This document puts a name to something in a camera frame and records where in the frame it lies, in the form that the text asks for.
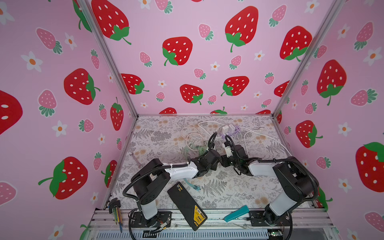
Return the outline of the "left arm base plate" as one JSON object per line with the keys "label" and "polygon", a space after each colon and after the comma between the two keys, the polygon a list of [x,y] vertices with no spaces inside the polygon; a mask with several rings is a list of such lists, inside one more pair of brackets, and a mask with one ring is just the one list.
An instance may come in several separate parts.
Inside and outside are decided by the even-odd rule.
{"label": "left arm base plate", "polygon": [[171,226],[172,212],[160,211],[154,217],[147,220],[142,212],[134,212],[131,218],[132,228],[168,228]]}

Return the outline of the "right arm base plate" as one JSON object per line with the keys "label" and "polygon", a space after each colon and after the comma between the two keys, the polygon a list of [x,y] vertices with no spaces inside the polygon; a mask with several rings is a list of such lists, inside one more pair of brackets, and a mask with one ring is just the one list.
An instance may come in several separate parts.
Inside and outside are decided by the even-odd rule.
{"label": "right arm base plate", "polygon": [[265,211],[250,211],[247,221],[250,221],[253,227],[289,227],[292,223],[288,213],[276,216],[273,212]]}

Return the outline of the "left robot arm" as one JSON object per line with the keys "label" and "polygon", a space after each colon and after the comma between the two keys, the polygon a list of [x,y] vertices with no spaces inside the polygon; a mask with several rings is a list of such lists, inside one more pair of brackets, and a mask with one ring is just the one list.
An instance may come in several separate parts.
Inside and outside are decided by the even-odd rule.
{"label": "left robot arm", "polygon": [[217,168],[220,158],[216,150],[210,149],[182,164],[164,164],[153,159],[131,178],[122,195],[136,201],[145,220],[153,220],[158,215],[156,198],[168,182],[203,177]]}

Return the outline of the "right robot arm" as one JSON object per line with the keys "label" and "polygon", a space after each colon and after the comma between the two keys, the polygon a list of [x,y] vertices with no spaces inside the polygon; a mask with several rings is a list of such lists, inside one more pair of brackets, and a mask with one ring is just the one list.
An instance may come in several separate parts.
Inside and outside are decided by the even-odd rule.
{"label": "right robot arm", "polygon": [[319,196],[319,182],[295,157],[263,160],[248,158],[241,145],[222,144],[226,154],[221,157],[223,167],[233,166],[238,175],[277,178],[283,191],[266,207],[263,221],[276,225],[282,216],[292,213],[304,202],[313,202]]}

